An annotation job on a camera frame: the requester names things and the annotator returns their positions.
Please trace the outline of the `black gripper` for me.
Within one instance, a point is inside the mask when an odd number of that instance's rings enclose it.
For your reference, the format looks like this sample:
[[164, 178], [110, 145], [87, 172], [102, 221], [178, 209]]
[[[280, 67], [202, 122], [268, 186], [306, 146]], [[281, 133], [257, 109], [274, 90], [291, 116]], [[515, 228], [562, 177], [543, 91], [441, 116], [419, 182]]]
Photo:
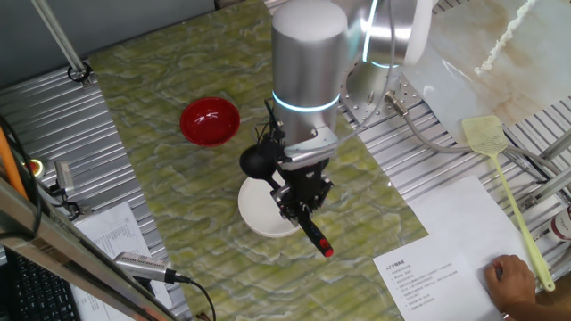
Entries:
[[280, 216], [290, 221], [297, 220], [295, 207], [307, 205], [309, 213], [318, 210], [334, 187], [334, 183], [322, 177], [329, 159], [296, 170], [280, 169], [279, 173], [288, 186], [270, 192]]

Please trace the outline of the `person's bare hand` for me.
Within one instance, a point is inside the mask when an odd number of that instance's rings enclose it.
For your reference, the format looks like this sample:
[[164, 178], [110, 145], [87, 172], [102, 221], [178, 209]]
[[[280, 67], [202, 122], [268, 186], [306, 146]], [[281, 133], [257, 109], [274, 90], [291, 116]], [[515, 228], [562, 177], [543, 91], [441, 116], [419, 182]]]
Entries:
[[517, 305], [535, 304], [534, 274], [517, 255], [502, 255], [484, 270], [488, 293], [499, 311], [510, 313]]

